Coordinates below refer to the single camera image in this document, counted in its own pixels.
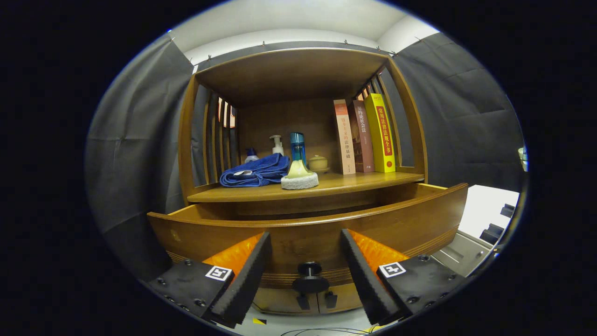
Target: white ceiling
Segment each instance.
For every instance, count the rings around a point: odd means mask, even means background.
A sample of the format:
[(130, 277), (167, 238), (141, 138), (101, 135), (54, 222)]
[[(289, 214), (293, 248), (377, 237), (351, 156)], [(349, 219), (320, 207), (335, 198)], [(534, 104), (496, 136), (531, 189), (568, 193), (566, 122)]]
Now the white ceiling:
[(248, 32), (272, 29), (330, 30), (378, 40), (405, 17), (376, 0), (232, 0), (173, 28), (182, 52)]

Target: blue towel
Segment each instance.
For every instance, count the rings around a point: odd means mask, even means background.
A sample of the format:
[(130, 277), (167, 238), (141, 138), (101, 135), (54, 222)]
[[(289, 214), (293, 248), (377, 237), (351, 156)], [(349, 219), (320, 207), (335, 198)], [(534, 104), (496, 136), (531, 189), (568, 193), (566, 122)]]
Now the blue towel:
[[(270, 183), (280, 183), (288, 172), (290, 159), (280, 153), (272, 154), (256, 161), (230, 168), (220, 176), (224, 187), (260, 187)], [(234, 175), (243, 170), (253, 171), (250, 175)]]

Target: open drawer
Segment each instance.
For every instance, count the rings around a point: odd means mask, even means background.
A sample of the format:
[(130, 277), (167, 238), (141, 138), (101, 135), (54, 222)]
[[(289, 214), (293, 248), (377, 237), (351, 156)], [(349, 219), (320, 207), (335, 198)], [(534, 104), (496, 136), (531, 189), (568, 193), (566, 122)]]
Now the open drawer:
[[(330, 285), (352, 282), (340, 250), (349, 228), (408, 256), (449, 244), (460, 223), (467, 185), (440, 188), (405, 184), (351, 193), (346, 199), (192, 204), (169, 215), (148, 213), (156, 236), (174, 261), (204, 260), (241, 240), (270, 232), (272, 258), (263, 288), (289, 289), (297, 266), (317, 261)], [(338, 204), (347, 206), (338, 208)]]

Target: wooden shelf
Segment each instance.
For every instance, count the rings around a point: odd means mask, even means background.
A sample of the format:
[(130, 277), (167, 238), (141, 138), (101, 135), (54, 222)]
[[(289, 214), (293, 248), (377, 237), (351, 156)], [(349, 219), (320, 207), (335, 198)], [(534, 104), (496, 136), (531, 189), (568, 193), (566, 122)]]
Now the wooden shelf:
[(393, 185), (419, 182), (423, 179), (423, 174), (402, 172), (356, 173), (352, 175), (327, 173), (320, 175), (319, 185), (311, 189), (283, 190), (279, 184), (256, 188), (226, 188), (217, 184), (214, 188), (191, 195), (187, 199), (191, 203), (288, 200), (391, 187)]
[(344, 49), (280, 50), (241, 57), (197, 73), (201, 84), (235, 108), (353, 96), (387, 54)]

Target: cable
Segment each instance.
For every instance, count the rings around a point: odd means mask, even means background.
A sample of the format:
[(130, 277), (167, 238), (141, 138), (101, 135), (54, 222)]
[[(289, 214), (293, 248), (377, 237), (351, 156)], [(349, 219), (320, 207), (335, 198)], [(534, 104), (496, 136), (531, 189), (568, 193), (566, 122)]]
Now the cable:
[(372, 333), (373, 333), (373, 331), (375, 330), (376, 326), (379, 326), (379, 322), (375, 323), (374, 325), (372, 325), (372, 326), (369, 328), (369, 334), (372, 334)]
[(346, 332), (348, 334), (355, 334), (355, 335), (368, 335), (368, 333), (366, 331), (363, 331), (363, 330), (360, 330), (360, 329), (341, 328), (341, 327), (329, 327), (329, 328), (296, 329), (296, 330), (287, 331), (287, 332), (283, 333), (280, 336), (284, 336), (284, 335), (286, 335), (286, 334), (288, 334), (290, 332), (298, 331), (298, 333), (294, 334), (294, 336), (297, 336), (297, 335), (301, 334), (302, 332), (311, 331), (311, 330), (339, 331), (339, 332)]
[(367, 335), (366, 333), (363, 333), (363, 332), (344, 331), (344, 330), (337, 330), (337, 329), (332, 329), (332, 328), (329, 328), (329, 329), (328, 328), (313, 328), (313, 329), (307, 329), (307, 330), (303, 330), (301, 332), (298, 332), (298, 333), (294, 334), (294, 336), (299, 336), (299, 334), (302, 334), (305, 331), (311, 331), (311, 330), (339, 331), (339, 332), (347, 332), (348, 334)]

